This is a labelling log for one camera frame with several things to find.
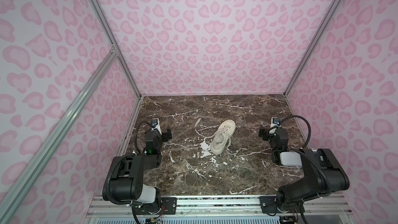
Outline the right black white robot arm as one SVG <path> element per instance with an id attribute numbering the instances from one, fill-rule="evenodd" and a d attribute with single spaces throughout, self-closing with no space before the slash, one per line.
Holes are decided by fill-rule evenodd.
<path id="1" fill-rule="evenodd" d="M 294 209 L 303 212 L 302 205 L 305 202 L 349 188 L 349 178 L 330 149 L 289 150 L 288 132 L 277 126 L 269 129 L 261 127 L 259 137 L 269 142 L 274 164 L 298 167 L 304 173 L 301 179 L 280 186 L 274 200 L 260 198 L 264 214 L 275 216 L 278 213 L 293 212 Z"/>

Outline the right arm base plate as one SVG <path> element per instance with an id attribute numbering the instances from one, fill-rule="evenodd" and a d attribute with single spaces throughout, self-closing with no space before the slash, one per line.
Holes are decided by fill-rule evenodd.
<path id="1" fill-rule="evenodd" d="M 305 212 L 303 201 L 290 202 L 280 196 L 260 196 L 259 201 L 262 213 L 270 216 Z"/>

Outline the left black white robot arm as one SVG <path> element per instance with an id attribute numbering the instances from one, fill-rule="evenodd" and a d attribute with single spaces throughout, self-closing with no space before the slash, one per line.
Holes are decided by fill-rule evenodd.
<path id="1" fill-rule="evenodd" d="M 163 211 L 160 190 L 144 184 L 144 172 L 161 165 L 162 146 L 172 139 L 171 129 L 160 133 L 157 129 L 145 134 L 146 152 L 114 157 L 105 179 L 102 197 L 115 205 L 133 207 L 149 214 Z"/>

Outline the cream white sneaker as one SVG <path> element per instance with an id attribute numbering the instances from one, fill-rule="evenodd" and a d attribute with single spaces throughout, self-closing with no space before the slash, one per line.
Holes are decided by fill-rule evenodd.
<path id="1" fill-rule="evenodd" d="M 214 133 L 210 144 L 210 150 L 215 155 L 220 155 L 231 145 L 231 137 L 236 129 L 236 123 L 233 120 L 226 120 Z"/>

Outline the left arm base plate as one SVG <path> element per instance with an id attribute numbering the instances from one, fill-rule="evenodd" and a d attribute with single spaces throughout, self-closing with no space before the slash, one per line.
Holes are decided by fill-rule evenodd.
<path id="1" fill-rule="evenodd" d="M 177 208 L 177 198 L 162 197 L 156 199 L 154 203 L 135 206 L 133 212 L 136 215 L 175 215 Z"/>

